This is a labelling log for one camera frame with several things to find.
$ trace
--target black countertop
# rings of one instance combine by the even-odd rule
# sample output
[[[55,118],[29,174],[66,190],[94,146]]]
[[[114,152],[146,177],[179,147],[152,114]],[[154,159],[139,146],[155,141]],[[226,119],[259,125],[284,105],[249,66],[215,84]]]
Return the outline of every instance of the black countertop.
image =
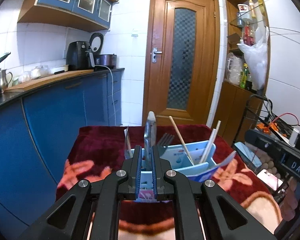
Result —
[[[111,71],[117,72],[117,71],[123,71],[123,70],[124,70],[124,68],[114,68]],[[78,76],[74,76],[74,77],[69,77],[69,78],[64,78],[64,79],[61,79],[61,80],[58,80],[55,82],[51,82],[46,85],[42,85],[40,87],[36,87],[34,89],[30,89],[30,90],[27,90],[24,92],[9,92],[9,93],[2,94],[2,95],[0,95],[0,109],[2,107],[12,104],[13,102],[19,100],[21,97],[31,95],[37,91],[40,91],[47,87],[51,87],[52,85],[60,84],[62,82],[69,81],[71,79],[77,79],[77,78],[82,78],[82,77],[92,76],[92,75],[101,75],[101,74],[105,74],[105,73],[109,73],[109,70],[108,69],[105,69],[105,70],[104,69],[95,69],[94,72],[91,72],[91,73],[78,75]]]

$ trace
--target door frame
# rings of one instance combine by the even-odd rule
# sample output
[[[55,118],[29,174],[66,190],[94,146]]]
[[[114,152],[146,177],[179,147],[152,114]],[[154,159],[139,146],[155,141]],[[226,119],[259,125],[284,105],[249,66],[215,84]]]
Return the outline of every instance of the door frame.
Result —
[[[215,48],[214,48],[214,56],[213,56],[213,66],[212,66],[212,75],[210,81],[210,89],[207,101],[207,107],[202,113],[204,115],[204,120],[207,122],[210,107],[212,103],[212,98],[214,94],[214,87],[217,81],[217,70],[218,70],[218,61],[219,61],[219,47],[220,47],[220,14],[219,14],[219,1],[214,1],[214,9],[215,9]],[[143,108],[142,108],[142,125],[146,124],[146,120],[148,117],[148,97],[149,97],[149,82],[150,82],[150,64],[151,64],[151,49],[152,49],[152,29],[154,23],[154,6],[155,0],[150,0],[150,9],[149,9],[149,22],[148,22],[148,30],[147,30],[147,45],[146,45],[146,65],[145,65],[145,81],[144,81],[144,93],[143,93]]]

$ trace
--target red wire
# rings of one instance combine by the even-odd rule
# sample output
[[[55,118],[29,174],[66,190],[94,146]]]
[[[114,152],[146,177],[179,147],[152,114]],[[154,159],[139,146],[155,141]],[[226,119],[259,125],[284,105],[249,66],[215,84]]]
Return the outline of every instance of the red wire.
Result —
[[[286,114],[291,114],[291,115],[293,115],[293,116],[297,119],[298,125],[299,125],[299,119],[298,119],[298,117],[296,117],[296,116],[295,116],[294,114],[292,114],[292,113],[284,113],[284,114],[280,114],[279,116],[277,116],[276,118],[274,118],[273,121],[268,125],[268,127],[269,127],[272,123],[274,123],[275,121],[277,121],[280,117],[282,117],[282,116],[284,116],[284,115],[286,115]]]

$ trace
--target door handle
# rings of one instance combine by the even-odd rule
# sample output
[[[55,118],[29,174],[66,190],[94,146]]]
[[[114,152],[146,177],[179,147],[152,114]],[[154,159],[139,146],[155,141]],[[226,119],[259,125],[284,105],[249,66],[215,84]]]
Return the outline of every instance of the door handle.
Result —
[[[162,51],[158,51],[158,48],[152,48],[152,63],[157,62],[156,54],[162,54]]]

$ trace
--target wooden chopstick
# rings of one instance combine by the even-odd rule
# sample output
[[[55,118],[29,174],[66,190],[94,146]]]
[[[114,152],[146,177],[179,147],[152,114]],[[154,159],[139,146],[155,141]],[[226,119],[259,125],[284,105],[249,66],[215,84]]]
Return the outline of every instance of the wooden chopstick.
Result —
[[[182,144],[182,146],[183,146],[186,154],[188,155],[188,158],[189,158],[190,162],[192,163],[192,165],[194,165],[194,162],[193,162],[193,160],[192,160],[192,158],[190,156],[190,153],[189,153],[189,151],[188,151],[188,149],[186,147],[185,141],[183,140],[183,138],[181,136],[181,133],[179,132],[179,129],[178,129],[176,123],[174,122],[172,116],[169,116],[169,119],[170,119],[170,121],[171,121],[171,123],[172,123],[172,125],[173,125],[173,127],[174,127],[174,129],[175,129],[175,131],[176,131],[176,133],[178,135],[178,137],[179,137],[179,140],[181,141],[181,144]]]

